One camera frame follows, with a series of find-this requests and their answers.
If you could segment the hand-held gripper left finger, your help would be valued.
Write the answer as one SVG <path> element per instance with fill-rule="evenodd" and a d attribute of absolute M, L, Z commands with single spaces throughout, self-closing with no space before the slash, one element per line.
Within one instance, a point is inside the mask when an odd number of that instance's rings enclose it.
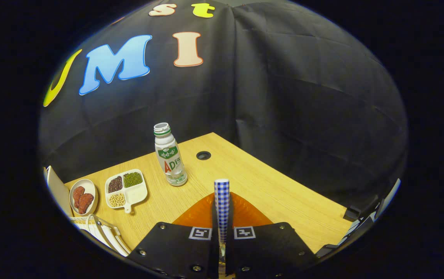
<path fill-rule="evenodd" d="M 128 258 L 172 279 L 218 279 L 214 194 L 196 202 L 173 223 L 156 223 Z"/>

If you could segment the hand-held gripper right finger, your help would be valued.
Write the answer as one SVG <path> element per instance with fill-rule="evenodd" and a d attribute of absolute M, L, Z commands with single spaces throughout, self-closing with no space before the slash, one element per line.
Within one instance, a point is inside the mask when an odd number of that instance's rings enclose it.
<path fill-rule="evenodd" d="M 230 194 L 225 275 L 233 279 L 292 279 L 317 263 L 287 222 L 273 223 L 241 196 Z"/>

